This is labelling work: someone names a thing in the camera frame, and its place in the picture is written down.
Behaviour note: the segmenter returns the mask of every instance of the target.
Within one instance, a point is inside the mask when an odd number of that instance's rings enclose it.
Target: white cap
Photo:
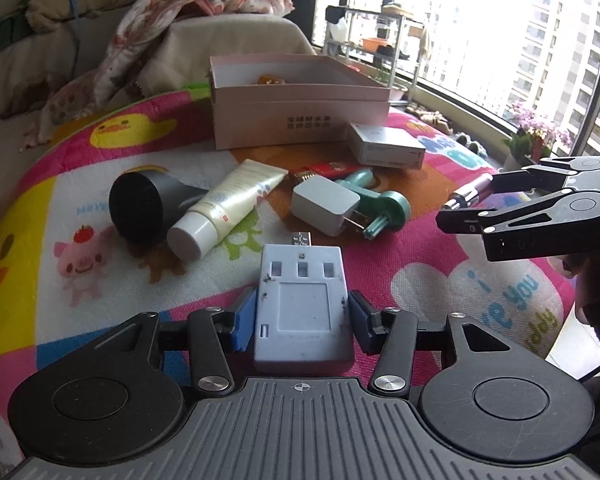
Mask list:
[[[218,243],[218,231],[204,215],[190,211],[167,231],[167,244],[181,260],[196,262]]]

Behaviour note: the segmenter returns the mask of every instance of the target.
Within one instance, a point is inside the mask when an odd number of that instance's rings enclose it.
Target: pink pig print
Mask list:
[[[83,225],[75,232],[70,243],[54,244],[58,273],[68,280],[62,290],[71,291],[69,306],[78,306],[84,294],[88,294],[94,300],[102,297],[98,281],[107,277],[102,267],[109,260],[109,250],[105,241],[112,231],[113,226],[109,226],[96,234],[91,226]]]

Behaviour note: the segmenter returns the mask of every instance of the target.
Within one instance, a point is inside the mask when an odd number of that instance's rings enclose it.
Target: metal screw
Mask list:
[[[374,381],[374,384],[379,390],[396,392],[403,389],[407,383],[404,382],[402,377],[398,377],[397,375],[381,375]]]
[[[229,387],[229,380],[219,375],[209,375],[198,381],[198,387],[206,392],[221,392]]]

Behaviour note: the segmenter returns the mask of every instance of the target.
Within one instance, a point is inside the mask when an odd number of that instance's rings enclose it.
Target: white power adapter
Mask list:
[[[295,234],[294,243],[267,244],[262,251],[256,370],[343,373],[353,364],[354,350],[340,248],[311,246],[308,233]]]
[[[314,175],[294,188],[291,212],[327,236],[338,236],[359,202],[357,193]]]

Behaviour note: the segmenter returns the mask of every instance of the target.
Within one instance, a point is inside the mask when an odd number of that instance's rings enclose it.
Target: red apple print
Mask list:
[[[78,229],[75,232],[74,242],[77,244],[83,244],[83,243],[91,240],[91,238],[93,238],[93,235],[94,235],[93,227],[91,227],[90,225],[87,225],[87,226],[83,225],[82,227],[80,227],[80,229]]]

